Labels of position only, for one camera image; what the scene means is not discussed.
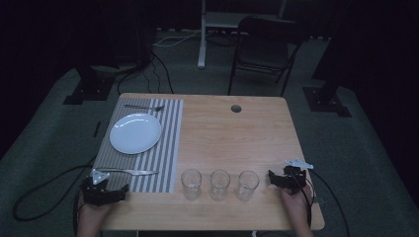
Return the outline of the person's right hand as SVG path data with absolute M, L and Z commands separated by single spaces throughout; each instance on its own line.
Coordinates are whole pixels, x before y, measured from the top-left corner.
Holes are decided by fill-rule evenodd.
M 309 198 L 311 188 L 304 187 L 294 195 L 290 195 L 286 189 L 279 188 L 283 206 L 292 224 L 305 224 L 308 217 Z

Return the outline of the silver table knife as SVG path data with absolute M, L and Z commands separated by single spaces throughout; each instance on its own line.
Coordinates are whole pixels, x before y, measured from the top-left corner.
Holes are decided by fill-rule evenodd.
M 159 173 L 159 171 L 115 169 L 115 168 L 97 168 L 96 170 L 101 171 L 101 172 L 127 173 L 132 176 L 148 176 L 148 175 L 156 175 Z

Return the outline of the grey striped placemat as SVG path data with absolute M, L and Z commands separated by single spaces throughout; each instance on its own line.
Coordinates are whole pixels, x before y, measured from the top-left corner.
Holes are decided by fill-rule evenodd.
M 146 107 L 164 105 L 165 108 L 162 111 L 154 112 L 125 108 L 126 104 Z M 132 176 L 127 173 L 105 172 L 110 174 L 107 185 L 109 191 L 117 191 L 126 184 L 129 184 L 129 191 L 132 193 L 171 193 L 174 190 L 182 113 L 183 102 L 181 100 L 119 98 L 93 168 L 148 170 L 159 171 L 159 173 L 148 176 Z M 157 143 L 138 154 L 119 152 L 110 142 L 113 125 L 119 119 L 131 114 L 152 115 L 159 120 L 162 127 Z

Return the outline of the clear drinking glass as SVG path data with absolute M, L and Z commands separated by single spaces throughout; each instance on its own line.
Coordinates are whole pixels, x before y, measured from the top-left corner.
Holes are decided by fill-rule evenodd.
M 213 200 L 219 201 L 227 196 L 231 182 L 230 175 L 224 170 L 216 170 L 210 175 L 209 194 Z
M 241 201 L 249 200 L 260 183 L 258 175 L 251 171 L 243 171 L 238 178 L 238 186 L 235 191 L 236 197 Z
M 197 199 L 201 194 L 202 175 L 196 169 L 188 169 L 181 176 L 184 197 L 188 200 Z

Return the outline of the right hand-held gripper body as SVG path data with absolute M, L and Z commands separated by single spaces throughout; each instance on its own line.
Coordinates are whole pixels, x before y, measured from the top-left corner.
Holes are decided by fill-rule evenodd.
M 299 158 L 286 160 L 285 164 L 286 188 L 294 195 L 306 186 L 306 171 L 312 170 L 314 166 Z

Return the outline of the white metal desk frame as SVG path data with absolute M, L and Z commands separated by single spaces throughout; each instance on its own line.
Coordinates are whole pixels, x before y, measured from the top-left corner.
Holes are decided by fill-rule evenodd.
M 201 0 L 201 41 L 197 66 L 206 67 L 208 28 L 236 29 L 239 22 L 253 13 L 214 12 L 207 10 L 207 0 Z

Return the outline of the silver fork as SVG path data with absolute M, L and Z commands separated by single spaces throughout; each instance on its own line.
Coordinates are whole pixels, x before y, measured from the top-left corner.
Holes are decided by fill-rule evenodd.
M 154 112 L 159 112 L 164 110 L 165 106 L 158 106 L 158 107 L 146 107 L 146 106 L 138 106 L 138 105 L 124 105 L 125 108 L 129 108 L 129 109 L 139 109 L 139 110 L 151 110 Z

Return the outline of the black folding chair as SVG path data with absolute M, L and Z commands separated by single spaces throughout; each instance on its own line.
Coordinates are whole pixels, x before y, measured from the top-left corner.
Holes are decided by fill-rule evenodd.
M 279 82 L 287 73 L 280 96 L 288 86 L 296 55 L 307 40 L 306 27 L 295 21 L 247 16 L 237 28 L 236 45 L 230 70 L 228 95 L 236 70 L 277 74 Z

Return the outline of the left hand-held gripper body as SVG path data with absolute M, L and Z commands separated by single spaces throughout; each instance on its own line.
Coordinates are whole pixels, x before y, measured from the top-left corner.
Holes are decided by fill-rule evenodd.
M 96 206 L 119 202 L 123 199 L 123 191 L 109 191 L 107 185 L 110 174 L 93 169 L 81 186 L 83 199 L 86 203 Z

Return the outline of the white round plate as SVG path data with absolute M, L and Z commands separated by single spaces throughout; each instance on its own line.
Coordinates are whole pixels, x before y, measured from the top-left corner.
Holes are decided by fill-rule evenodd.
M 161 136 L 159 120 L 149 114 L 131 114 L 119 119 L 110 132 L 110 142 L 124 154 L 142 153 L 154 146 Z

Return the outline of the person's left hand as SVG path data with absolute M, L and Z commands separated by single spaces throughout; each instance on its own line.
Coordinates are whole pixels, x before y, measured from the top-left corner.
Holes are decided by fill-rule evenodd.
M 90 204 L 81 197 L 78 200 L 78 226 L 100 228 L 113 207 L 112 204 Z

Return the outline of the black stand base plate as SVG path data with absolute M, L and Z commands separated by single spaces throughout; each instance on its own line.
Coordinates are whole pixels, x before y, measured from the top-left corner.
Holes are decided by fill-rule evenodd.
M 72 92 L 67 96 L 64 105 L 81 105 L 85 101 L 106 101 L 114 85 L 115 77 L 104 75 L 89 65 L 76 68 L 80 80 Z
M 340 118 L 350 118 L 351 114 L 337 96 L 337 88 L 303 87 L 302 91 L 312 112 L 335 113 Z

